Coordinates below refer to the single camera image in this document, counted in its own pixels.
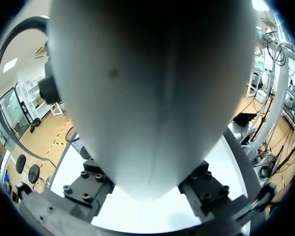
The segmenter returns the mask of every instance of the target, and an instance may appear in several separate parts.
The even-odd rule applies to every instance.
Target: chair
[[[15,165],[15,169],[19,174],[21,174],[24,171],[24,166],[28,167],[25,163],[26,163],[26,157],[23,154],[21,154],[18,157],[18,159],[16,161],[16,165]],[[29,179],[30,183],[35,184],[35,183],[37,183],[38,180],[40,180],[44,184],[45,188],[50,186],[52,176],[49,176],[46,179],[46,181],[43,178],[39,177],[39,175],[40,175],[40,167],[38,165],[33,164],[29,168],[28,173],[26,171],[24,171],[24,172],[26,174],[28,174],[28,179]]]
[[[23,154],[21,154],[18,157],[16,164],[15,164],[15,169],[16,169],[17,173],[21,174],[23,172],[25,163],[26,163],[26,157]]]

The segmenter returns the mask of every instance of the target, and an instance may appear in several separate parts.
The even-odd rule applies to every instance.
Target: wooden floor
[[[234,116],[240,113],[247,105],[253,100],[253,97],[243,97],[234,113]],[[261,108],[261,103],[254,100],[251,102],[251,104],[243,111],[245,113],[256,113]],[[261,122],[261,119],[256,124],[256,127],[259,126]],[[285,117],[280,117],[279,122],[277,125],[277,128],[274,131],[273,137],[268,143],[268,145],[271,147],[272,152],[276,155],[279,150],[281,149],[282,145],[284,145],[282,156],[280,159],[280,163],[286,158],[286,156],[291,152],[293,149],[292,144],[295,140],[295,133],[294,129],[290,125],[290,123],[287,121]],[[280,191],[284,186],[287,186],[291,179],[293,178],[295,174],[295,155],[291,157],[289,164],[292,165],[286,165],[282,168],[281,173],[275,174],[271,178],[271,182],[275,183],[277,186],[277,190]]]
[[[252,101],[252,99],[253,98],[243,97],[236,109],[236,112],[234,113],[234,116],[237,115],[239,112],[241,112]],[[255,107],[258,110],[260,109],[261,104],[258,101],[255,101]],[[254,108],[253,103],[251,103],[244,110],[244,112],[255,113],[256,110]],[[54,142],[64,143],[65,142],[64,136],[70,127],[72,127],[72,123],[70,121],[66,122],[64,116],[54,117],[52,114],[49,114],[43,120],[42,124],[38,128],[36,128],[33,133],[30,133],[30,129],[28,129],[25,132],[25,134],[22,136],[20,141],[32,152],[38,154],[39,156],[47,157],[51,159],[53,163],[57,165],[64,151],[65,146],[53,145],[53,143]],[[295,134],[293,133],[293,130],[292,132],[290,132],[289,136],[286,135],[286,137],[280,141],[280,139],[286,134],[286,132],[290,129],[290,127],[291,126],[288,123],[288,121],[284,117],[280,117],[278,126],[274,132],[273,138],[269,143],[270,147],[272,147],[272,151],[274,154],[277,154],[281,146],[285,143],[281,162],[285,159],[287,152],[290,152],[292,150],[292,143],[295,138]],[[43,179],[46,179],[48,176],[51,176],[53,174],[55,168],[50,162],[48,161],[42,162],[41,160],[35,159],[32,156],[24,153],[18,146],[15,146],[15,148],[11,151],[11,155],[15,160],[20,154],[26,155],[27,166],[30,167],[32,164],[37,164],[41,166],[40,177],[42,177]],[[287,169],[284,168],[285,170],[283,169],[284,171],[282,173],[276,174],[271,179],[271,181],[277,185],[278,190],[282,189],[284,185],[287,185],[294,176],[295,164],[291,166],[286,166],[286,167],[288,168]],[[26,174],[23,173],[23,175],[20,175],[16,172],[15,164],[13,162],[9,163],[7,171],[10,177],[11,185],[13,186],[12,187],[13,191],[15,191],[15,184],[20,181],[24,181],[30,186],[32,186],[32,184],[28,183]],[[38,184],[34,186],[34,189],[38,192],[42,191],[43,184],[38,182]]]
[[[35,128],[33,133],[30,133],[30,129],[27,129],[24,135],[21,137],[20,142],[27,147],[31,152],[43,157],[49,158],[55,165],[61,158],[64,151],[64,145],[53,145],[54,142],[65,143],[65,135],[67,131],[72,127],[71,121],[66,122],[64,116],[54,117],[52,114],[47,115],[40,126]],[[26,165],[31,167],[33,164],[41,166],[40,177],[46,179],[51,176],[55,170],[54,166],[49,161],[38,160],[29,154],[26,154],[21,148],[15,146],[10,151],[11,156],[17,160],[20,154],[24,154],[27,158]],[[28,167],[24,167],[24,171],[28,172]],[[26,182],[29,186],[33,186],[28,182],[28,176],[26,173],[19,174],[16,172],[15,163],[10,161],[7,169],[12,185],[12,190],[15,191],[15,184],[20,181]],[[43,190],[43,183],[40,181],[34,186],[34,189],[38,192]]]

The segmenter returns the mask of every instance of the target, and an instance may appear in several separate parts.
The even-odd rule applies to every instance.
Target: machine
[[[0,62],[22,31],[47,34],[50,76],[39,83],[41,97],[65,102],[94,159],[63,187],[65,198],[18,185],[20,212],[38,232],[120,234],[89,224],[115,185],[138,200],[178,186],[203,224],[169,234],[238,235],[254,212],[271,204],[273,186],[265,185],[252,203],[244,196],[231,201],[229,187],[207,171],[204,157],[241,95],[230,91],[244,89],[255,30],[249,1],[206,4],[58,0],[50,18],[28,18],[6,37]],[[25,152],[44,159],[13,137],[1,112],[0,120]]]

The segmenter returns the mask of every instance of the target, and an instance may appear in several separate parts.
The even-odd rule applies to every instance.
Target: white nose cone
[[[53,2],[60,96],[101,169],[136,199],[180,184],[227,127],[249,76],[249,1]]]

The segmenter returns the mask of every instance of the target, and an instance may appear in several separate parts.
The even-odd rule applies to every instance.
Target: black bolt
[[[82,178],[88,178],[89,174],[86,171],[81,171]]]
[[[212,172],[211,171],[206,171],[205,172],[205,179],[210,179],[212,177]]]
[[[63,186],[63,190],[64,190],[64,192],[67,193],[67,194],[72,193],[72,189],[71,189],[71,187],[70,187],[69,185],[65,185],[65,186]]]
[[[220,189],[220,194],[228,194],[230,190],[230,187],[228,185],[224,185],[221,189]]]
[[[191,179],[197,179],[198,177],[196,175],[191,175],[190,178]]]
[[[85,194],[83,194],[83,200],[86,201],[86,202],[91,202],[92,197],[90,196],[90,194],[85,193]]]
[[[45,223],[46,222],[46,217],[44,215],[40,215],[38,220],[41,222],[41,223]]]
[[[53,206],[49,206],[49,207],[47,207],[47,212],[49,212],[49,213],[54,213],[55,210],[56,210],[56,209],[55,209]]]
[[[96,175],[95,175],[95,179],[96,179],[97,182],[101,182],[101,181],[103,180],[103,175],[101,175],[101,174],[96,174]]]
[[[209,194],[209,193],[204,193],[203,195],[202,195],[202,200],[203,201],[208,201],[208,200],[210,200],[211,199],[211,195]]]

